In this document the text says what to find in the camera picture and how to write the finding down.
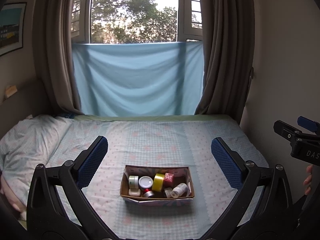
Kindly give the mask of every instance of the green foliage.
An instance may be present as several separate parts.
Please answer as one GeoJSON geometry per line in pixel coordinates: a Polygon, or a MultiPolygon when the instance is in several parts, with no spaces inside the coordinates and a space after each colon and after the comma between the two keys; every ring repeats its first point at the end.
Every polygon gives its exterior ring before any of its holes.
{"type": "Polygon", "coordinates": [[[92,0],[92,43],[175,41],[177,11],[155,0],[92,0]]]}

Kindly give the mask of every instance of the bed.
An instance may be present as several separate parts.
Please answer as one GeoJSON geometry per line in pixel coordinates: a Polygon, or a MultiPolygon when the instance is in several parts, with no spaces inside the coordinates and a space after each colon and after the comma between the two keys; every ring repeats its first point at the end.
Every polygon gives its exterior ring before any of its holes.
{"type": "MultiPolygon", "coordinates": [[[[40,100],[46,95],[36,97],[40,100]]],[[[261,167],[268,166],[237,123],[226,115],[53,117],[47,106],[34,108],[37,111],[20,113],[20,117],[7,125],[5,135],[0,134],[3,136],[0,167],[6,183],[26,205],[33,170],[38,163],[53,167],[74,160],[98,135],[103,135],[108,139],[108,153],[83,192],[97,214],[122,239],[145,240],[150,236],[155,240],[197,239],[209,229],[236,194],[211,154],[213,138],[222,137],[244,160],[252,160],[261,167]],[[24,119],[29,114],[34,118],[24,119]],[[126,164],[189,166],[195,198],[183,207],[127,203],[119,195],[126,164]]],[[[62,188],[58,187],[58,192],[70,220],[79,223],[62,188]]],[[[261,192],[262,188],[258,187],[241,223],[250,219],[261,192]]]]}

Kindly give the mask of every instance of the cardboard box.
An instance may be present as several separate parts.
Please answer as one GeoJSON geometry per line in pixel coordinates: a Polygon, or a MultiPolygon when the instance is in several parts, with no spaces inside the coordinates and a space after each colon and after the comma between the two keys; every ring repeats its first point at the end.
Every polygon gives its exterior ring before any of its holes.
{"type": "Polygon", "coordinates": [[[195,191],[193,189],[191,174],[189,167],[145,167],[145,166],[131,166],[126,165],[124,168],[124,173],[121,180],[120,186],[120,196],[127,202],[136,203],[139,205],[146,206],[183,206],[190,204],[195,196],[195,191]],[[186,183],[188,188],[181,197],[178,198],[166,198],[163,192],[154,192],[154,198],[144,198],[144,197],[132,197],[129,196],[129,176],[150,176],[154,177],[156,173],[171,173],[174,175],[174,187],[180,183],[186,183]]]}

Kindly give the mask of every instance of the finger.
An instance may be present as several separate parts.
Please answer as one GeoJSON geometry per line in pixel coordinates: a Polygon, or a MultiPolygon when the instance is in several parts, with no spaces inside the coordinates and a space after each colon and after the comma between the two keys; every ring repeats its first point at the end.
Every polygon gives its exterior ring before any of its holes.
{"type": "Polygon", "coordinates": [[[312,180],[312,174],[310,174],[306,179],[305,181],[303,182],[303,185],[308,185],[312,180]]]}
{"type": "Polygon", "coordinates": [[[307,187],[307,189],[305,190],[304,194],[305,194],[305,195],[308,195],[308,194],[310,193],[310,191],[311,191],[311,188],[310,188],[310,187],[307,187]]]}
{"type": "Polygon", "coordinates": [[[313,167],[313,165],[310,165],[307,167],[307,173],[312,173],[312,167],[313,167]]]}

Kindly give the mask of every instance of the wall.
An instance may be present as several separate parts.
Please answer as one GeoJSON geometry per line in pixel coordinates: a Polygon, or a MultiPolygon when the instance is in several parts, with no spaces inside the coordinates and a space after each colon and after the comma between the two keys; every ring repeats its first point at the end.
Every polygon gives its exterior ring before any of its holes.
{"type": "Polygon", "coordinates": [[[7,85],[17,85],[19,88],[36,78],[31,42],[35,0],[7,0],[7,3],[14,2],[27,2],[23,27],[23,48],[0,56],[0,103],[4,99],[4,89],[7,85]]]}
{"type": "Polygon", "coordinates": [[[290,157],[273,124],[297,126],[300,115],[320,122],[320,10],[314,0],[255,0],[255,16],[255,74],[241,127],[271,167],[284,165],[296,201],[307,163],[290,157]]]}

